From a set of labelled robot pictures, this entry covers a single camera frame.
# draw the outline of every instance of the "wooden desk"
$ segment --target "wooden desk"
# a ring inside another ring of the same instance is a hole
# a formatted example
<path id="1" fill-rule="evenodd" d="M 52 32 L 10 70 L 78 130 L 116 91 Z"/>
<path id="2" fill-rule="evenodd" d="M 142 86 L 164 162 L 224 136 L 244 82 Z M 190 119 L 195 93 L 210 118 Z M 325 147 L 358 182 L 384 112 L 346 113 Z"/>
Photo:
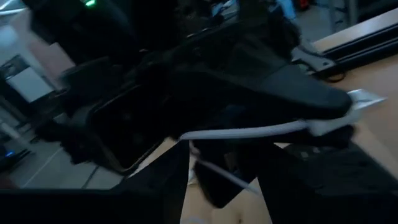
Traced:
<path id="1" fill-rule="evenodd" d="M 314 43 L 324 51 L 390 26 L 398 21 L 398 9 L 387 12 L 370 21 L 350 27 Z M 388 97 L 380 105 L 368 109 L 358 123 L 354 141 L 369 155 L 398 178 L 398 55 L 352 70 L 337 88 L 355 90 L 364 88 Z M 155 153 L 142 164 L 147 166 L 155 158 L 173 146 L 174 142 L 166 140 Z M 182 220 L 188 217 L 200 218 L 207 224 L 268 224 L 269 214 L 265 201 L 247 191 L 242 191 L 223 209 L 214 209 L 202 196 L 197 185 L 187 188 Z"/>
<path id="2" fill-rule="evenodd" d="M 391 10 L 380 16 L 373 17 L 360 24 L 349 27 L 314 43 L 319 51 L 326 51 L 349 41 L 372 34 L 398 23 L 398 9 Z"/>

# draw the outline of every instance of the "led light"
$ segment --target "led light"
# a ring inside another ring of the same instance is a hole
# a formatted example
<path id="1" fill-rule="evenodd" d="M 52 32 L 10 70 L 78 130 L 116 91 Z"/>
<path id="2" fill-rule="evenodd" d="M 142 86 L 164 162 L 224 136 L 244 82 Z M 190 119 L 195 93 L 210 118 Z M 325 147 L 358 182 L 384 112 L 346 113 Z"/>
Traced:
<path id="1" fill-rule="evenodd" d="M 95 5 L 95 0 L 89 0 L 89 1 L 87 1 L 87 2 L 85 3 L 85 5 L 86 5 L 87 7 L 92 7 L 92 6 Z"/>

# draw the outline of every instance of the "gray floor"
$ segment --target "gray floor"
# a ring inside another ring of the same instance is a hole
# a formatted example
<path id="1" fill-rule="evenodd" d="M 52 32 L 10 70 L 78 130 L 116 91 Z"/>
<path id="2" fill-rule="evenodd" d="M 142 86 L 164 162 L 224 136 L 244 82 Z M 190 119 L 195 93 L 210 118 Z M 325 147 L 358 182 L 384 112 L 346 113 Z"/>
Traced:
<path id="1" fill-rule="evenodd" d="M 24 137 L 30 139 L 32 135 L 28 133 Z M 15 141 L 8 142 L 6 147 L 15 151 L 21 149 L 20 144 Z M 10 178 L 21 188 L 80 189 L 96 167 L 92 163 L 73 165 L 59 143 L 39 141 L 31 144 L 29 149 L 33 153 L 10 174 Z M 110 189 L 118 184 L 121 178 L 120 175 L 99 168 L 88 183 L 87 189 Z"/>
<path id="2" fill-rule="evenodd" d="M 329 22 L 328 9 L 323 7 L 311 6 L 305 12 L 297 13 L 296 23 L 302 31 L 302 35 L 313 42 L 332 34 Z M 347 28 L 345 14 L 336 12 L 337 31 Z"/>

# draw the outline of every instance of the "cable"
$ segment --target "cable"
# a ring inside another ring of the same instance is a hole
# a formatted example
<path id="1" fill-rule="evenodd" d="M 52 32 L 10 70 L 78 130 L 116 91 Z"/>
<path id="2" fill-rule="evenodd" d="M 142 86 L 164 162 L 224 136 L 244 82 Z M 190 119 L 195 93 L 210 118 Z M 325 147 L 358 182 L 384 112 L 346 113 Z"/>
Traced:
<path id="1" fill-rule="evenodd" d="M 324 59 L 327 59 L 327 60 L 331 60 L 333 63 L 335 63 L 335 65 L 338 65 L 338 62 L 337 62 L 336 60 L 327 58 L 327 57 L 325 57 L 324 55 L 318 54 L 318 53 L 316 53 L 316 52 L 312 52 L 311 50 L 306 49 L 306 48 L 305 48 L 304 46 L 302 46 L 302 45 L 298 45 L 297 48 L 300 49 L 302 52 L 304 52 L 304 53 L 306 53 L 306 54 L 309 54 L 309 55 L 312 55 L 312 56 L 318 57 L 318 58 L 324 58 Z M 314 72 L 316 72 L 316 70 L 315 70 L 312 66 L 310 66 L 308 63 L 304 63 L 304 65 L 308 66 L 308 67 L 311 68 Z M 328 83 L 338 83 L 338 82 L 344 80 L 344 79 L 346 78 L 346 76 L 347 76 L 347 72 L 346 72 L 346 71 L 342 71 L 341 77 L 340 77 L 340 78 L 332 79 L 332 78 L 329 77 L 329 78 L 324 78 L 324 79 L 325 79 L 325 81 L 328 82 Z"/>
<path id="2" fill-rule="evenodd" d="M 221 167 L 217 166 L 216 164 L 204 161 L 201 158 L 201 156 L 200 156 L 199 149 L 197 149 L 193 145 L 192 141 L 189 142 L 189 148 L 190 148 L 190 154 L 197 160 L 197 162 L 199 164 L 201 164 L 201 165 L 205 166 L 206 168 L 216 172 L 220 176 L 222 176 L 225 179 L 231 181 L 233 184 L 236 184 L 236 185 L 240 186 L 241 188 L 246 189 L 246 190 L 254 193 L 255 195 L 261 195 L 260 190 L 258 190 L 257 188 L 251 186 L 249 183 L 247 183 L 247 182 L 235 177 L 233 174 L 231 174 L 230 172 L 222 169 Z"/>
<path id="3" fill-rule="evenodd" d="M 88 176 L 86 182 L 83 184 L 83 186 L 81 186 L 81 189 L 86 189 L 86 188 L 87 188 L 88 184 L 89 184 L 90 181 L 93 179 L 95 173 L 98 171 L 99 168 L 100 168 L 99 166 L 96 166 L 96 167 L 94 168 L 94 170 L 91 172 L 90 176 Z"/>
<path id="4" fill-rule="evenodd" d="M 261 138 L 300 131 L 307 127 L 308 124 L 304 121 L 293 121 L 285 124 L 277 124 L 258 128 L 190 131 L 182 134 L 180 136 L 180 140 Z"/>

